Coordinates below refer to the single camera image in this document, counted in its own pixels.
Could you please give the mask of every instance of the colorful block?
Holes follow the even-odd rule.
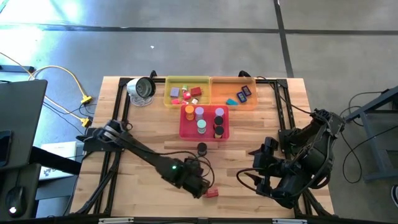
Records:
[[[200,87],[191,88],[191,95],[193,97],[200,96],[201,95]]]
[[[191,98],[191,93],[185,92],[183,93],[184,100],[189,100]]]
[[[188,86],[187,85],[183,85],[182,86],[182,93],[185,93],[186,91],[188,91]]]
[[[172,100],[172,104],[174,104],[174,105],[180,104],[180,100],[174,99],[174,100]]]
[[[241,103],[246,102],[248,99],[245,97],[243,92],[239,92],[236,94],[236,96],[238,96],[238,99]]]
[[[248,86],[244,86],[242,87],[242,92],[246,95],[246,96],[250,96],[251,92]]]
[[[193,100],[192,100],[192,104],[197,104],[199,102],[199,100],[198,99],[196,99],[196,98],[194,98]]]
[[[206,198],[217,197],[217,196],[218,196],[218,189],[217,189],[217,187],[212,187],[211,189],[207,189],[207,191],[206,191]]]
[[[172,87],[172,90],[170,91],[170,96],[178,97],[179,95],[180,95],[180,88]]]
[[[236,101],[234,101],[234,100],[232,100],[232,99],[228,99],[228,100],[226,101],[226,104],[227,104],[227,105],[231,105],[231,106],[239,105],[238,102],[236,102]]]

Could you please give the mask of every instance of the yellow tray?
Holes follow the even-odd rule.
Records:
[[[173,105],[172,100],[177,99],[176,97],[170,96],[170,91],[172,87],[177,87],[180,89],[180,94],[178,98],[183,100],[182,97],[182,86],[187,85],[188,91],[191,88],[200,87],[201,96],[196,96],[198,99],[199,105],[209,105],[210,104],[210,77],[208,76],[188,76],[188,77],[180,77],[180,76],[168,76],[166,77],[166,84],[164,90],[164,105],[168,108],[179,109],[181,108],[181,104]]]

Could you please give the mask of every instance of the yellow connector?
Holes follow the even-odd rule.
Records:
[[[85,105],[85,104],[91,102],[92,99],[93,98],[91,96],[83,96],[83,99],[80,102]]]
[[[81,125],[85,128],[90,127],[90,125],[92,124],[91,120],[88,118],[82,118],[80,121]]]

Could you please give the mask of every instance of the computer mouse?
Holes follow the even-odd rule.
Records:
[[[15,186],[6,195],[6,208],[12,218],[23,216],[26,212],[25,188]]]

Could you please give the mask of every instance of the red block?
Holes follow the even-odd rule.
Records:
[[[200,96],[201,95],[200,87],[191,88],[191,95],[193,97]]]
[[[174,100],[172,100],[172,104],[174,104],[174,105],[180,104],[180,100],[174,99]]]
[[[213,187],[211,189],[208,189],[206,192],[206,197],[217,197],[218,196],[218,189],[216,187]]]

